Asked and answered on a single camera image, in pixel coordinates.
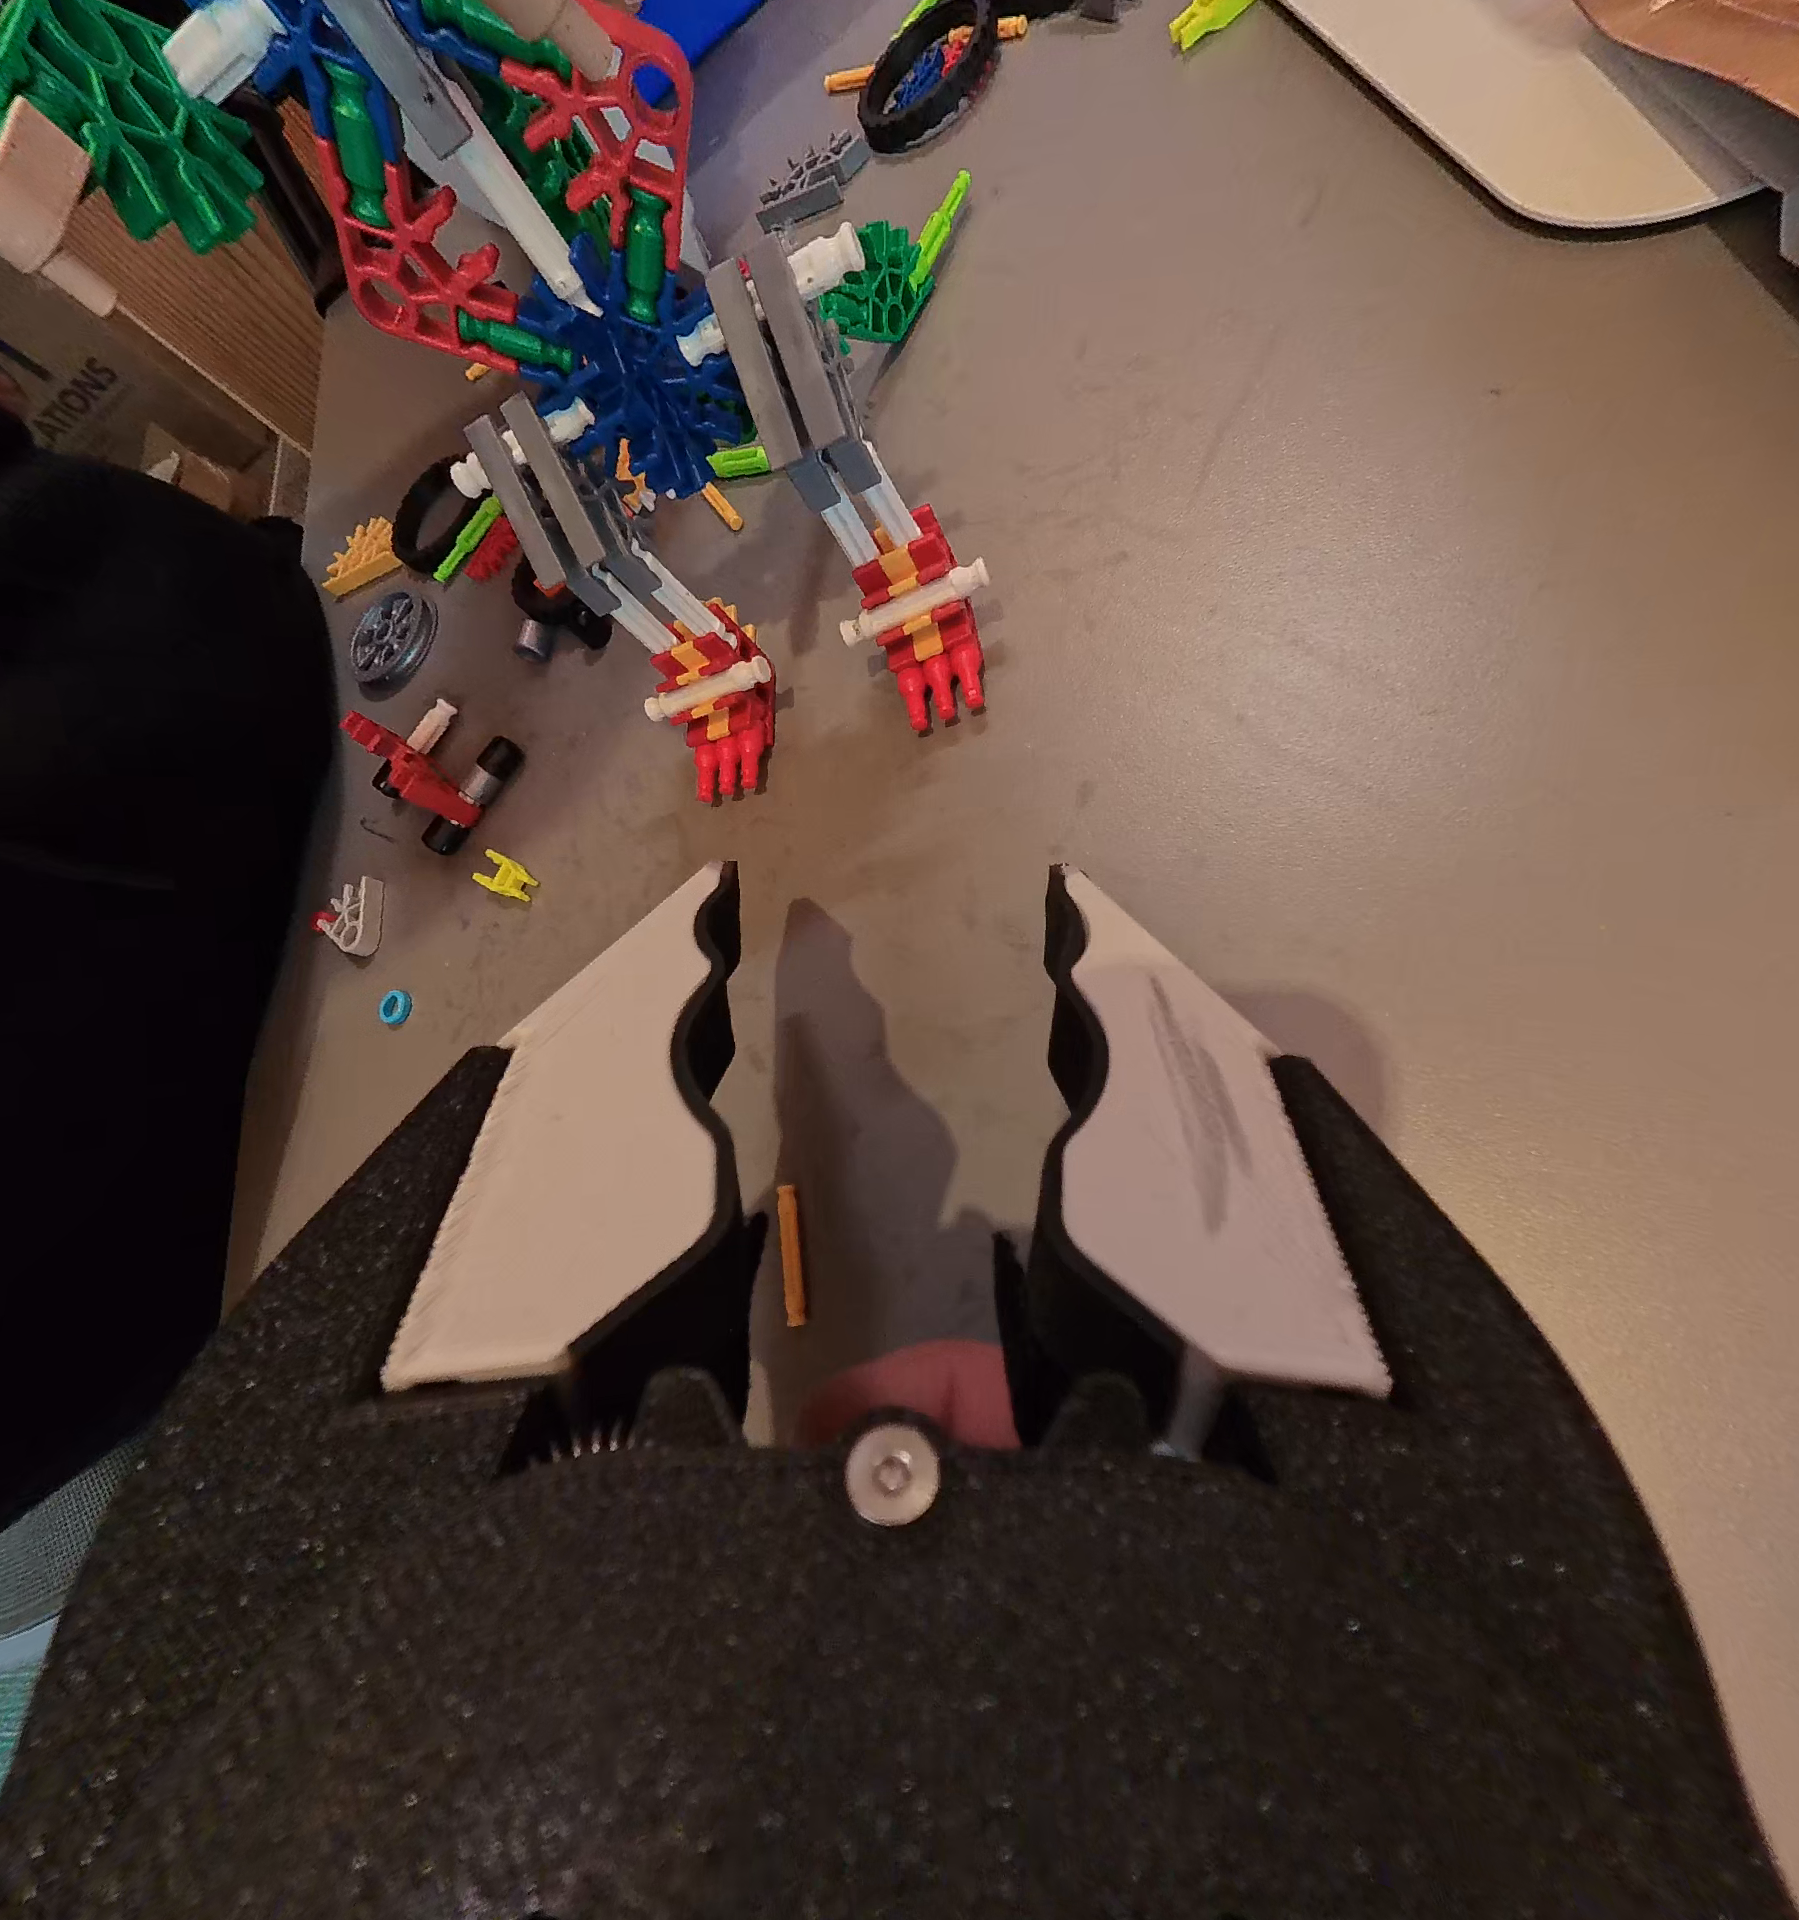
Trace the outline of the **blue plastic bin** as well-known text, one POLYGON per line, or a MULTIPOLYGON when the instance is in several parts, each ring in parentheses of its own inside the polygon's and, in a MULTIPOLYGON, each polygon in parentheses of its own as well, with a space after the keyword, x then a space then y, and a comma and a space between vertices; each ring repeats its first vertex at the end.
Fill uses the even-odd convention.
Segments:
POLYGON ((745 21, 751 21, 766 3, 641 3, 636 17, 648 29, 670 36, 685 61, 698 70, 698 64, 729 39, 745 21))

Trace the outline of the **person's right hand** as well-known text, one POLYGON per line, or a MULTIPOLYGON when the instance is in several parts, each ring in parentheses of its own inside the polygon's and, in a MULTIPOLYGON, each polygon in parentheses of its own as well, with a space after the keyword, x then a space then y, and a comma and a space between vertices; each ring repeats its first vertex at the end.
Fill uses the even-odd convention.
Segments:
POLYGON ((977 1338, 927 1338, 844 1366, 801 1404, 793 1446, 832 1446, 884 1410, 921 1418, 967 1447, 1020 1447, 1005 1355, 999 1345, 977 1338))

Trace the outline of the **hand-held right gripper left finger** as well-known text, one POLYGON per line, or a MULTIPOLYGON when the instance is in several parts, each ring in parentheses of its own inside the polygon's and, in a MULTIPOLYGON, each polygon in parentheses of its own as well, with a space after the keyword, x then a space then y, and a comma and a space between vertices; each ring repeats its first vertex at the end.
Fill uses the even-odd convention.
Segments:
POLYGON ((736 1425, 766 1225, 712 1093, 736 1058, 740 869, 712 861, 526 1016, 404 1316, 389 1394, 561 1380, 585 1435, 696 1369, 736 1425))

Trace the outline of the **colourful construction toy model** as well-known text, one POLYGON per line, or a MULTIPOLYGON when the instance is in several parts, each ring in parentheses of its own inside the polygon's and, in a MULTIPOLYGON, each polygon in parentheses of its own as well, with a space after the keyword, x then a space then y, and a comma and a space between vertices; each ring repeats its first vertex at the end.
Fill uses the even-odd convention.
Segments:
POLYGON ((726 602, 636 531, 736 457, 784 475, 853 567, 913 732, 977 715, 981 562, 958 562, 871 446, 844 341, 766 232, 688 261, 692 72, 615 3, 0 3, 0 133, 43 109, 132 237, 199 254, 266 207, 305 271, 337 268, 381 332, 516 380, 476 420, 490 490, 437 580, 511 535, 654 665, 652 722, 702 803, 759 785, 780 678, 726 602))

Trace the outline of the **small black toy tyre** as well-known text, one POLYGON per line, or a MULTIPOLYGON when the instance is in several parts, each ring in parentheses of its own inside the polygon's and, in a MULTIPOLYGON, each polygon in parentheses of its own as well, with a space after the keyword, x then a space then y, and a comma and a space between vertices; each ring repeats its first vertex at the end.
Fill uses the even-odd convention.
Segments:
POLYGON ((441 457, 424 467, 391 517, 391 550, 410 574, 437 575, 481 508, 492 504, 490 490, 460 493, 453 478, 455 464, 453 457, 441 457))

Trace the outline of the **grey wheel hub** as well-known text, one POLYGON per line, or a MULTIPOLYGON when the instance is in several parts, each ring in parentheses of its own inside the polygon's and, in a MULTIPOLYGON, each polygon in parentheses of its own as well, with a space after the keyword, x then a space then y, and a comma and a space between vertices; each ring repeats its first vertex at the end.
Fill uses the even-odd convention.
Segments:
POLYGON ((374 598, 358 619, 347 661, 354 686, 365 697, 386 697, 407 686, 439 630, 439 612, 431 598, 417 589, 389 589, 374 598))

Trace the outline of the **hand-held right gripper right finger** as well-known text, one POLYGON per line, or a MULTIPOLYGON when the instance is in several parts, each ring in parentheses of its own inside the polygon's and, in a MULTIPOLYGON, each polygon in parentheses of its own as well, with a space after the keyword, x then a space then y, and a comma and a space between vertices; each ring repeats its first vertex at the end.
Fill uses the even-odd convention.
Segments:
POLYGON ((1199 1456, 1231 1385, 1391 1397, 1391 1369, 1273 1080, 1273 1045, 1103 886, 1057 863, 1043 961, 1065 1104, 1030 1248, 998 1270, 1011 1418, 1044 1442, 1087 1379, 1199 1456))

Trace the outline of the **dark grey connector piece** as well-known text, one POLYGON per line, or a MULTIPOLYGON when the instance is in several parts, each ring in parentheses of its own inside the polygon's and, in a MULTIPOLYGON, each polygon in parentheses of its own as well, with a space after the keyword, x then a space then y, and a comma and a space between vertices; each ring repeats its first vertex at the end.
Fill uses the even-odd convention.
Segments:
POLYGON ((863 133, 839 128, 801 158, 790 158, 784 169, 766 181, 756 200, 756 223, 766 232, 790 229, 840 207, 846 187, 865 163, 868 145, 863 133))

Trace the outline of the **brown paper sheet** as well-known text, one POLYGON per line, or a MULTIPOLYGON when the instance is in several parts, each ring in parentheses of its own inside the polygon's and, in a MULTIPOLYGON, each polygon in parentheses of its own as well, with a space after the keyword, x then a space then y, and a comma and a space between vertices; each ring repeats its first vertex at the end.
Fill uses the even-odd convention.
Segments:
POLYGON ((1799 3, 1582 3, 1759 186, 1799 187, 1799 3))

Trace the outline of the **large black toy tyre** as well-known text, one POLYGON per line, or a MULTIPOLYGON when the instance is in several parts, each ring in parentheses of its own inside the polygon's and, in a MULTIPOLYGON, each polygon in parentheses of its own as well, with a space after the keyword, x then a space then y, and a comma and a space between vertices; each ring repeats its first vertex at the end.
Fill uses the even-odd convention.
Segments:
POLYGON ((999 51, 994 3, 927 3, 886 42, 861 91, 861 133, 878 158, 913 152, 984 91, 999 51))

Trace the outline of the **green fan connector assembly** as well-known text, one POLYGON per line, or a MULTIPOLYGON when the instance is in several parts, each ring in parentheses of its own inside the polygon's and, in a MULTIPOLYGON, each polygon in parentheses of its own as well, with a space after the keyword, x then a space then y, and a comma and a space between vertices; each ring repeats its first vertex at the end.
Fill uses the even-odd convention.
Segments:
POLYGON ((790 250, 797 292, 830 321, 840 341, 899 346, 935 293, 935 265, 946 253, 973 174, 960 169, 945 200, 913 236, 889 222, 840 223, 790 250))

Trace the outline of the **white monitor stand base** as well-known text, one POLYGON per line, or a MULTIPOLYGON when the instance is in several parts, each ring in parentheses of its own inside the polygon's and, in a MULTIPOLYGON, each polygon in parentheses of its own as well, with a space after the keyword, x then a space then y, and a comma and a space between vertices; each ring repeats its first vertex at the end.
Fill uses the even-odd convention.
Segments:
POLYGON ((1574 3, 1284 3, 1500 207, 1582 236, 1677 228, 1764 191, 1606 60, 1574 3))

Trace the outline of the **printed cardboard box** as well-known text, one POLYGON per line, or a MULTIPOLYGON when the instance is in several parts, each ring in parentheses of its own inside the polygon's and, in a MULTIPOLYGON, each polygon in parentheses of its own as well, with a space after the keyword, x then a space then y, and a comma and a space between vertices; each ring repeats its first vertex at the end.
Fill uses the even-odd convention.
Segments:
POLYGON ((164 349, 0 264, 0 409, 32 441, 167 478, 241 517, 272 507, 277 439, 164 349))

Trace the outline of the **red toy piece assembly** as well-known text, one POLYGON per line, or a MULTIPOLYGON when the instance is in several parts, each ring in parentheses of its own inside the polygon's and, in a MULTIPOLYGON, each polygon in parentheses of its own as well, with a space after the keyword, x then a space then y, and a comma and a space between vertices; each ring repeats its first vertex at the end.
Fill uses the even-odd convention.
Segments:
POLYGON ((455 856, 484 821, 484 813, 497 803, 511 781, 523 773, 529 754, 506 736, 494 736, 473 770, 453 781, 446 777, 432 749, 444 742, 458 718, 458 707, 437 700, 407 736, 349 710, 342 718, 342 732, 381 759, 374 788, 386 796, 421 807, 431 821, 421 845, 437 856, 455 856))

